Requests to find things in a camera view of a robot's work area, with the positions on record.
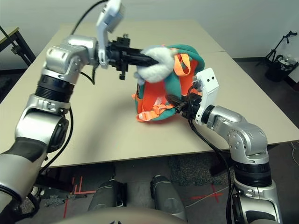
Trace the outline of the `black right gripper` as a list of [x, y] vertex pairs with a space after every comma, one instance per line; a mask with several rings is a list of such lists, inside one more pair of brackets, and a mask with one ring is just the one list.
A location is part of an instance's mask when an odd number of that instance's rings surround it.
[[166, 100], [170, 105], [175, 106], [176, 112], [182, 112], [184, 118], [196, 118], [200, 108], [201, 95], [191, 92], [188, 96], [177, 97], [175, 95], [166, 95]]

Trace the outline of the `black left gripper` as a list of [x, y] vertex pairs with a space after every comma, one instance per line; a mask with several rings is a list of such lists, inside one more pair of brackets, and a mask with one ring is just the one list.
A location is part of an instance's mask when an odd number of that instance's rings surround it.
[[[117, 37], [116, 40], [108, 43], [108, 64], [121, 72], [119, 75], [120, 80], [125, 80], [128, 64], [149, 67], [159, 63], [152, 57], [144, 55], [141, 51], [141, 49], [130, 48], [130, 38], [128, 37], [128, 34], [123, 34], [122, 37]], [[127, 54], [127, 62], [125, 62], [123, 57]]]

